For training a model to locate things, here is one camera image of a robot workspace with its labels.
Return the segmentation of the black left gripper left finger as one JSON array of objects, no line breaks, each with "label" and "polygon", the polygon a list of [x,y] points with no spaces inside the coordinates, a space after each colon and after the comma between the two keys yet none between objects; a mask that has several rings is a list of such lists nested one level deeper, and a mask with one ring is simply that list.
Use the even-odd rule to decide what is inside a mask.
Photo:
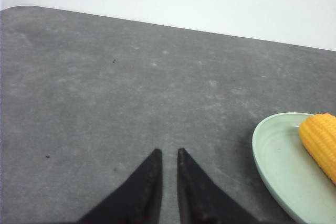
[{"label": "black left gripper left finger", "polygon": [[120,187],[77,223],[159,223],[162,194],[162,151],[156,148]]}]

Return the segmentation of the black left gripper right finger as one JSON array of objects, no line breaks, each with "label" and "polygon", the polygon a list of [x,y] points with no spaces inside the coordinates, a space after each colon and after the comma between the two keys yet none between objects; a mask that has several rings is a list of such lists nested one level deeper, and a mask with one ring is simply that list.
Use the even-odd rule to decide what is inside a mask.
[{"label": "black left gripper right finger", "polygon": [[177,153],[177,198],[181,223],[258,223],[184,148]]}]

